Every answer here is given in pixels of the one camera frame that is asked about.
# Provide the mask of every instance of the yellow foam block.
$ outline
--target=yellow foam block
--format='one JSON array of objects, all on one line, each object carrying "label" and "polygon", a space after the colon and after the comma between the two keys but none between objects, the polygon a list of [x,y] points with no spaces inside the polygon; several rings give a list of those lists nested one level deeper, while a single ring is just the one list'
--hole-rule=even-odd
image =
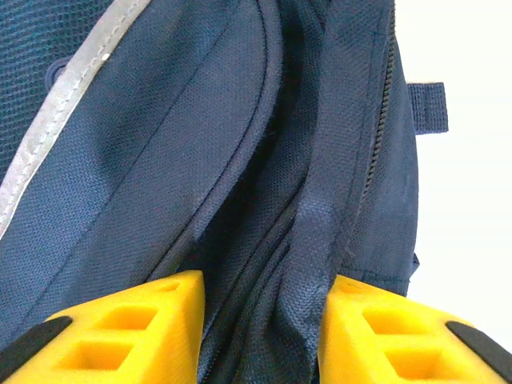
[{"label": "yellow foam block", "polygon": [[338,276],[327,296],[321,384],[503,384],[445,326],[468,324],[402,296]]},{"label": "yellow foam block", "polygon": [[205,294],[187,271],[86,302],[73,322],[6,384],[196,382]]}]

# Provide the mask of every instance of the reflective strip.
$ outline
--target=reflective strip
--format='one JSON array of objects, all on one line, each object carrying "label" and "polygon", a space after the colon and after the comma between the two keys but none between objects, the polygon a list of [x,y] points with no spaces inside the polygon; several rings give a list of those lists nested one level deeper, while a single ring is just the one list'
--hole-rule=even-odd
[{"label": "reflective strip", "polygon": [[94,76],[150,1],[114,0],[48,93],[0,186],[0,239]]}]

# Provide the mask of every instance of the black strip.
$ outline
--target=black strip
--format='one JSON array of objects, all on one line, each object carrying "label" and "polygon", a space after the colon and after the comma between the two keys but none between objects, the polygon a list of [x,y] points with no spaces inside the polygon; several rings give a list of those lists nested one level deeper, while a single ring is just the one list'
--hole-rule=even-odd
[{"label": "black strip", "polygon": [[37,324],[0,351],[0,383],[4,382],[73,321],[69,316]]},{"label": "black strip", "polygon": [[447,322],[446,327],[475,352],[494,372],[512,383],[512,354],[492,338],[460,322]]}]

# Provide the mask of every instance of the zipper teeth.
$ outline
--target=zipper teeth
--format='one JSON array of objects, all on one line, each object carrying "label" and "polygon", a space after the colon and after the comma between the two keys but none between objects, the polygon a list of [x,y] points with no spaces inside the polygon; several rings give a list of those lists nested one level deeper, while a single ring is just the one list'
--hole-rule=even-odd
[{"label": "zipper teeth", "polygon": [[377,133],[375,135],[375,144],[371,155],[370,168],[368,169],[365,188],[362,193],[363,201],[366,195],[368,194],[368,190],[370,189],[370,185],[374,179],[375,170],[377,169],[378,156],[382,148],[382,136],[384,134],[384,125],[386,124],[390,104],[391,78],[394,69],[394,48],[396,46],[396,37],[394,33],[394,4],[393,9],[391,10],[390,35],[390,48],[386,65],[386,79],[384,81],[384,91],[382,92],[382,104],[380,114],[378,116]]}]

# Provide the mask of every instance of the backpack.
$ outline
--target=backpack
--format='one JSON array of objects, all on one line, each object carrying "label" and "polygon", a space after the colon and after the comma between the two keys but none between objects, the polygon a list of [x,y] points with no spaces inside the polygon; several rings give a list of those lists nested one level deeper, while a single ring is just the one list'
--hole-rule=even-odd
[{"label": "backpack", "polygon": [[415,134],[447,119],[441,83],[405,82],[393,0],[16,3],[0,6],[0,349],[201,270],[198,381],[309,383],[337,274],[406,294]]}]

